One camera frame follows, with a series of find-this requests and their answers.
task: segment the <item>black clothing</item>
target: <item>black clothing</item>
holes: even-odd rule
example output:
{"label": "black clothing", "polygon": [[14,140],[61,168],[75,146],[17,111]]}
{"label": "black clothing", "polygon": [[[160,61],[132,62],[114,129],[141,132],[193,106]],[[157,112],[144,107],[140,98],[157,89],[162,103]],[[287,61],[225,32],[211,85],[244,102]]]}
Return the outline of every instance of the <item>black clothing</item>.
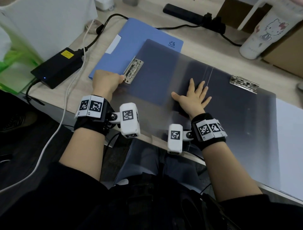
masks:
{"label": "black clothing", "polygon": [[[20,226],[23,229],[188,229],[184,219],[194,222],[192,229],[204,229],[199,207],[193,202],[193,191],[169,177],[159,186],[158,177],[149,174],[144,177],[156,185],[148,187],[148,191],[159,193],[147,197],[150,206],[143,205],[142,214],[131,207],[134,202],[129,200],[130,186],[117,185],[108,190],[85,173],[53,163],[38,188],[21,197],[0,217],[1,229]],[[130,177],[129,184],[136,180],[137,176]],[[303,228],[303,208],[272,203],[267,195],[236,198],[220,205],[241,229]],[[148,221],[153,226],[143,228]]]}

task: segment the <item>black power strip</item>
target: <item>black power strip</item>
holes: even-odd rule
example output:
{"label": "black power strip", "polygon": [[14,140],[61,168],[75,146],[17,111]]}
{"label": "black power strip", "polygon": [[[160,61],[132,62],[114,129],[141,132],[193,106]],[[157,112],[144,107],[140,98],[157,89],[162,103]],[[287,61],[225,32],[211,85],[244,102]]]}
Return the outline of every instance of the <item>black power strip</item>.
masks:
{"label": "black power strip", "polygon": [[221,17],[215,17],[212,19],[212,15],[210,13],[202,16],[172,4],[166,4],[163,12],[176,18],[180,18],[184,21],[200,25],[216,33],[222,35],[225,33],[226,26],[221,22]]}

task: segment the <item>wooden desk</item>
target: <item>wooden desk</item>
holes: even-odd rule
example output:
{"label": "wooden desk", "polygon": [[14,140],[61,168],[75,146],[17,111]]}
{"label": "wooden desk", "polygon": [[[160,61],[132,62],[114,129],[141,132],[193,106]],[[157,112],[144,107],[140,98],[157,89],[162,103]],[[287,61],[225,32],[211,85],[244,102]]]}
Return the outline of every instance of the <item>wooden desk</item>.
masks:
{"label": "wooden desk", "polygon": [[[210,12],[213,14],[213,16],[218,13],[221,5],[223,4],[222,0],[196,0],[186,3],[182,0],[170,0],[166,1],[165,3],[162,3],[161,0],[141,0],[138,7],[131,7],[125,5],[121,1],[118,1],[114,11],[98,12],[98,16],[100,21],[105,22],[109,15],[113,13],[120,13],[127,17],[137,18],[154,27],[168,27],[184,24],[184,21],[166,15],[162,12],[164,5],[169,2],[202,15]],[[81,98],[85,95],[89,95],[92,92],[92,81],[88,78],[88,75],[100,60],[125,22],[126,20],[121,17],[112,18],[99,40],[88,51],[85,68],[80,78],[71,87],[67,105],[67,110],[69,112],[75,113]],[[260,60],[251,61],[244,59],[239,54],[238,47],[231,45],[219,34],[216,34],[210,30],[206,30],[204,28],[185,27],[177,30],[168,30],[165,32],[184,41],[181,53],[230,74],[242,76],[248,80],[251,80],[259,84],[261,88],[274,92],[277,95],[277,98],[302,108],[300,93],[296,90],[296,84],[300,81],[299,77],[266,64]],[[79,38],[77,38],[70,46],[70,48],[74,50],[81,48],[83,35],[84,34],[79,36]],[[236,43],[244,42],[249,36],[249,34],[242,31],[237,31],[233,28],[227,28],[225,35]],[[85,45],[87,46],[94,38],[95,35],[88,35]],[[64,105],[64,95],[72,78],[73,76],[69,77],[66,81],[53,90],[49,89],[43,84],[37,84],[33,86],[29,95],[62,109]],[[141,135],[139,139],[163,149],[167,148],[167,143],[165,141],[151,135]],[[182,154],[189,159],[204,164],[203,161],[197,159],[191,154]],[[265,185],[260,183],[258,183],[258,185],[262,188],[270,190],[270,188]],[[275,193],[292,199],[281,192],[276,191]]]}

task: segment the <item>blue clipboard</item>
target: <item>blue clipboard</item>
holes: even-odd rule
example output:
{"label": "blue clipboard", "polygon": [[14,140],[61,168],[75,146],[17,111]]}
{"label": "blue clipboard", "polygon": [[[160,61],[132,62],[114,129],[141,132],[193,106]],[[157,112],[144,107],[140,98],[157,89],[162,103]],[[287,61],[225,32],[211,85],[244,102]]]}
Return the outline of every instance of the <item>blue clipboard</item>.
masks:
{"label": "blue clipboard", "polygon": [[137,19],[130,18],[90,73],[89,78],[93,78],[97,69],[123,74],[147,39],[177,52],[181,52],[183,46],[182,40]]}

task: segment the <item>hello kitty water bottle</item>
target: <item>hello kitty water bottle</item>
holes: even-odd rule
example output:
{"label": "hello kitty water bottle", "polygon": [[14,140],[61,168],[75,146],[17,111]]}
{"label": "hello kitty water bottle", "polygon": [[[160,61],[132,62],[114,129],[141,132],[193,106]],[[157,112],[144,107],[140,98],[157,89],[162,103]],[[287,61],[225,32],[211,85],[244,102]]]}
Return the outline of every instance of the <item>hello kitty water bottle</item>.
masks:
{"label": "hello kitty water bottle", "polygon": [[273,7],[258,23],[253,34],[239,50],[240,54],[247,59],[256,59],[267,47],[303,20],[303,0],[259,0],[238,27],[238,30],[245,26],[260,4],[264,2]]}

